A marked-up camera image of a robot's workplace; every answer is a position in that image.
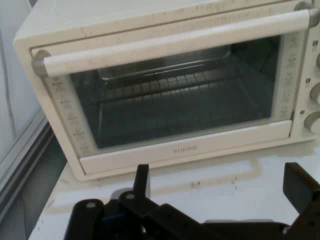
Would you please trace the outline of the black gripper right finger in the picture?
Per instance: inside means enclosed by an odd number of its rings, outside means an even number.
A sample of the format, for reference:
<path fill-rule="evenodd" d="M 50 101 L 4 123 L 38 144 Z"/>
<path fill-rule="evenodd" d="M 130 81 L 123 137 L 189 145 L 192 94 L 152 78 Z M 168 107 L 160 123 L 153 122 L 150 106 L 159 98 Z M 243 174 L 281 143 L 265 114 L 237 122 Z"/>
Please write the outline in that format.
<path fill-rule="evenodd" d="M 320 184 L 298 163 L 284 165 L 283 193 L 298 212 L 289 226 L 285 240 L 320 238 Z"/>

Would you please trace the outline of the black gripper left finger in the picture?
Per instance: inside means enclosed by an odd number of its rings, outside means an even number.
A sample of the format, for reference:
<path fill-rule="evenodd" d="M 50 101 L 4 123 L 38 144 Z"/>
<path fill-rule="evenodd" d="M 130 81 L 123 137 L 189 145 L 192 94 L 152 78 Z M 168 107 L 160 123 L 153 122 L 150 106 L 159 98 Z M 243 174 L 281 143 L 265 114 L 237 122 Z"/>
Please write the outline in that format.
<path fill-rule="evenodd" d="M 77 202 L 64 235 L 66 240 L 197 240 L 200 223 L 169 204 L 150 197 L 149 165 L 137 167 L 132 188 L 116 190 L 109 202 Z"/>

